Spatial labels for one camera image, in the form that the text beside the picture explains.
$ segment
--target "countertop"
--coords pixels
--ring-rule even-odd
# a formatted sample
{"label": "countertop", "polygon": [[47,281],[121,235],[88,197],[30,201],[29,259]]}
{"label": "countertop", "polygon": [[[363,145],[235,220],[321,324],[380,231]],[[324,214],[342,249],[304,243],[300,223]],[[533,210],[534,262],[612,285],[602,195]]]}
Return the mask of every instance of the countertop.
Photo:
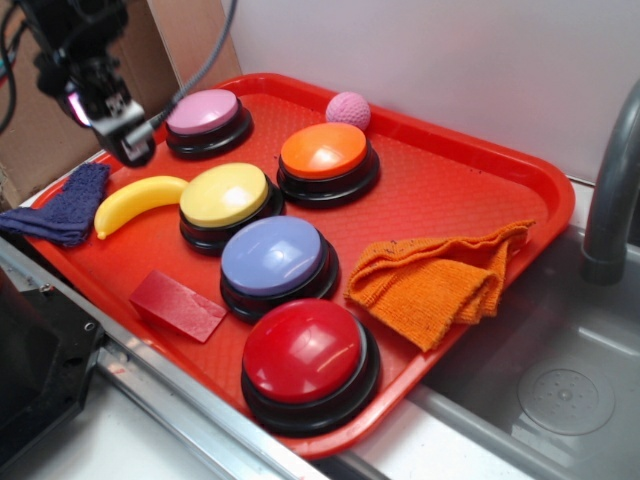
{"label": "countertop", "polygon": [[[573,225],[584,227],[592,189],[574,183]],[[403,400],[349,457],[377,478],[530,478],[409,400]],[[84,411],[21,458],[7,478],[192,480],[215,478],[177,438],[102,375]]]}

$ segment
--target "pink button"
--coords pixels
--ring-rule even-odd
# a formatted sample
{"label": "pink button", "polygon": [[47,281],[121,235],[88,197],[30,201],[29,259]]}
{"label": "pink button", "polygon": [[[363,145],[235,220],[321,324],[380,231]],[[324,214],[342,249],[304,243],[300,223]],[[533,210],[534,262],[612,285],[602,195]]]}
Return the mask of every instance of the pink button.
{"label": "pink button", "polygon": [[227,123],[238,111],[238,99],[228,90],[203,90],[186,96],[167,119],[178,135],[196,135]]}

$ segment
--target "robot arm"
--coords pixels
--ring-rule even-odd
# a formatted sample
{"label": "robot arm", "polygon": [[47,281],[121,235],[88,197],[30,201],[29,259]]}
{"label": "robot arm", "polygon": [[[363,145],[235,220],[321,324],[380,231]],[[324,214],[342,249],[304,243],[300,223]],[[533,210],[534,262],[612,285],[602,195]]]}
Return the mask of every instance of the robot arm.
{"label": "robot arm", "polygon": [[129,145],[125,138],[145,122],[107,52],[128,23],[124,0],[16,0],[41,53],[38,88],[79,120],[72,98],[86,115],[100,145],[124,165],[146,165],[155,152],[152,138]]}

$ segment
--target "red block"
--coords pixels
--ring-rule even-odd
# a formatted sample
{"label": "red block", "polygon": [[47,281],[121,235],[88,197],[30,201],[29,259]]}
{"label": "red block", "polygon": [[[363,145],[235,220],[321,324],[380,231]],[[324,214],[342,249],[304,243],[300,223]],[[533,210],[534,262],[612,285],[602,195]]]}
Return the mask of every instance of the red block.
{"label": "red block", "polygon": [[211,300],[153,270],[129,297],[140,316],[149,323],[204,343],[227,311]]}

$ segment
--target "button cap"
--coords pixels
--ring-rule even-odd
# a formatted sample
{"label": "button cap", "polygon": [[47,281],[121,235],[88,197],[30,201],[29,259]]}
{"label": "button cap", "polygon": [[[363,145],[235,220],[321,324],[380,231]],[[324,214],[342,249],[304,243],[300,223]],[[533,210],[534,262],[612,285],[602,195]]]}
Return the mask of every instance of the button cap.
{"label": "button cap", "polygon": [[256,212],[268,194],[262,170],[248,163],[228,163],[191,180],[180,197],[180,210],[198,227],[226,227]]}
{"label": "button cap", "polygon": [[222,273],[239,292],[279,295],[302,285],[322,261],[320,234],[306,220],[270,217],[236,233],[222,252]]}
{"label": "button cap", "polygon": [[289,173],[307,180],[337,177],[356,167],[367,153],[367,139],[358,127],[321,123],[294,133],[282,146]]}
{"label": "button cap", "polygon": [[301,404],[347,383],[361,350],[360,330],[346,309],[328,300],[296,300],[256,324],[245,344],[243,366],[264,396]]}
{"label": "button cap", "polygon": [[167,125],[179,135],[196,135],[224,125],[237,111],[238,99],[233,92],[203,90],[180,100]]}

